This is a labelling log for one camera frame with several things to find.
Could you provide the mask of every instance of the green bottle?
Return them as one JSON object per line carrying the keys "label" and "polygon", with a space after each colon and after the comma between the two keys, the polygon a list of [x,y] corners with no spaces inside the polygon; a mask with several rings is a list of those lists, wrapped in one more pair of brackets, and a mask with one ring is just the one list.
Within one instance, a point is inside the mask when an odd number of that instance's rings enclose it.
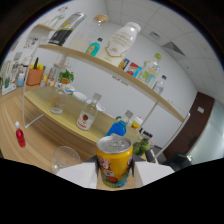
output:
{"label": "green bottle", "polygon": [[102,38],[98,38],[97,42],[91,43],[85,53],[88,55],[96,56],[97,52],[100,49],[100,43],[102,42],[102,40]]}

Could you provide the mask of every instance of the red bottle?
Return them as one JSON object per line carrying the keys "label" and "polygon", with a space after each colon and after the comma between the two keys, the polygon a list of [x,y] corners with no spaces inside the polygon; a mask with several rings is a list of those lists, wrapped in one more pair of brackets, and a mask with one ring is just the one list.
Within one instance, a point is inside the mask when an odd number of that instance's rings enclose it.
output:
{"label": "red bottle", "polygon": [[16,125],[16,137],[17,137],[17,140],[19,142],[19,145],[20,147],[25,147],[26,146],[26,142],[25,142],[25,138],[24,138],[24,134],[23,134],[23,131],[19,128],[19,122],[17,121],[15,123]]}

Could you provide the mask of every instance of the water bottle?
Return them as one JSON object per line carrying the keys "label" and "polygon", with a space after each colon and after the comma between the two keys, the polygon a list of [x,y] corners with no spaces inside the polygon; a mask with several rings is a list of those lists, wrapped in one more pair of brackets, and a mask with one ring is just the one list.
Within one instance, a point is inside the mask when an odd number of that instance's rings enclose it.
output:
{"label": "water bottle", "polygon": [[161,95],[162,91],[165,88],[165,81],[166,81],[166,76],[163,75],[161,80],[156,82],[152,90],[155,91],[157,94]]}

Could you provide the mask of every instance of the yellow can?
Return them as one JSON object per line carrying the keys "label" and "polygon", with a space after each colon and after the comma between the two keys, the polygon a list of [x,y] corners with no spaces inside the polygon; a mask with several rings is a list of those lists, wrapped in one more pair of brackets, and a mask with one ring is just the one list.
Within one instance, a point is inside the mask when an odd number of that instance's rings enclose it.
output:
{"label": "yellow can", "polygon": [[103,183],[112,188],[128,183],[133,147],[122,136],[107,136],[97,142],[97,159]]}

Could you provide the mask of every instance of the ceiling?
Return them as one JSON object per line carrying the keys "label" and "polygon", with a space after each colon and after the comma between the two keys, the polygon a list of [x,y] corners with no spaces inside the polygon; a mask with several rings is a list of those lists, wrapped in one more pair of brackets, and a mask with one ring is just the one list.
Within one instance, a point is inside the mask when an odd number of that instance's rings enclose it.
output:
{"label": "ceiling", "polygon": [[[150,0],[106,0],[110,22],[136,22],[143,36],[172,55],[199,92],[224,104],[224,72],[208,41],[181,15]],[[151,32],[159,39],[150,36]],[[184,56],[163,46],[172,42]]]}

